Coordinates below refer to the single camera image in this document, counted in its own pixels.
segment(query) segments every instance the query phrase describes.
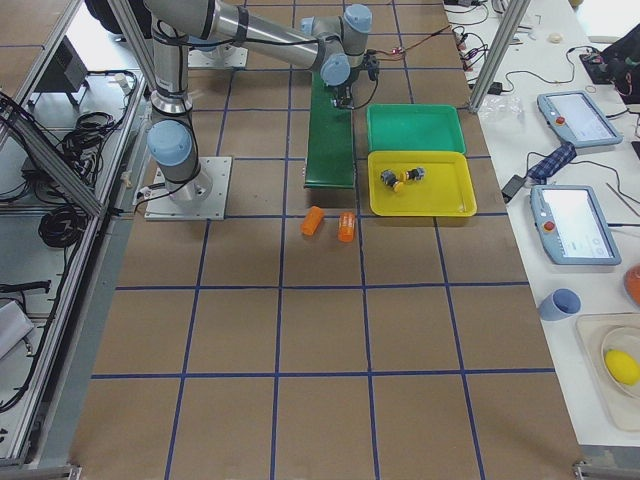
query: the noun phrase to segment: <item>green conveyor belt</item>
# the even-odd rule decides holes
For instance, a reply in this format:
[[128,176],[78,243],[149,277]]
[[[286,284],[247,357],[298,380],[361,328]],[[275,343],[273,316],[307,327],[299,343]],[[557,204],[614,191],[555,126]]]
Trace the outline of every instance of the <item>green conveyor belt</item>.
[[331,103],[333,96],[313,74],[305,188],[353,188],[354,158],[351,110]]

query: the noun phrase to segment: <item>orange object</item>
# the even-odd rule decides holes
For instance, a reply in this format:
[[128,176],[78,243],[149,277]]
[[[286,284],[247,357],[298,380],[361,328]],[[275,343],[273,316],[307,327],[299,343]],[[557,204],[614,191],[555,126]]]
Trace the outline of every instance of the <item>orange object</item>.
[[634,265],[624,275],[624,288],[631,299],[640,305],[640,265]]
[[353,241],[355,230],[356,216],[351,212],[341,213],[338,221],[338,240],[341,242]]
[[320,225],[320,222],[324,218],[324,210],[320,207],[313,206],[307,212],[307,216],[304,217],[302,225],[300,225],[300,231],[304,235],[313,235],[316,232],[316,228]]

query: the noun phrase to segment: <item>yellow tray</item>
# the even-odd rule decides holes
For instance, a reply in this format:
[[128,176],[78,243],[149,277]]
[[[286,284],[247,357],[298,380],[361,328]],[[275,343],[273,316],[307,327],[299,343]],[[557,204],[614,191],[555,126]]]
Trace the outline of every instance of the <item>yellow tray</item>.
[[[394,192],[380,174],[424,167],[422,180]],[[371,210],[385,217],[470,217],[478,210],[467,159],[458,152],[377,151],[369,154]]]

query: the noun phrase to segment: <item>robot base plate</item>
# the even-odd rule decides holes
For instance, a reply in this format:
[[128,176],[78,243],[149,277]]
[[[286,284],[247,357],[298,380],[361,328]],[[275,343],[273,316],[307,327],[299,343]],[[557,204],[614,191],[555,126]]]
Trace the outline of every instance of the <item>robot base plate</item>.
[[[231,177],[231,157],[200,157],[200,164],[213,180],[211,192],[202,201],[175,203],[170,197],[162,197],[167,191],[159,189],[154,192],[157,197],[150,200],[144,214],[145,219],[155,220],[223,220]],[[164,182],[160,169],[156,171],[154,182]]]

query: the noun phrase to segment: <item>orange cylinder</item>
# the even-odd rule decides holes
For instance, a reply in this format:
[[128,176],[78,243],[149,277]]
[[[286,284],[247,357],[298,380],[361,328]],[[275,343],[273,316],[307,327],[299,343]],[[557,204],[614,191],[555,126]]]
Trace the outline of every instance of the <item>orange cylinder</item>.
[[304,217],[302,225],[300,225],[300,231],[304,235],[313,235],[323,218],[324,210],[316,206],[311,207],[311,209],[307,212],[307,216]]
[[341,213],[338,221],[338,240],[341,242],[353,241],[355,231],[356,216],[351,212]]

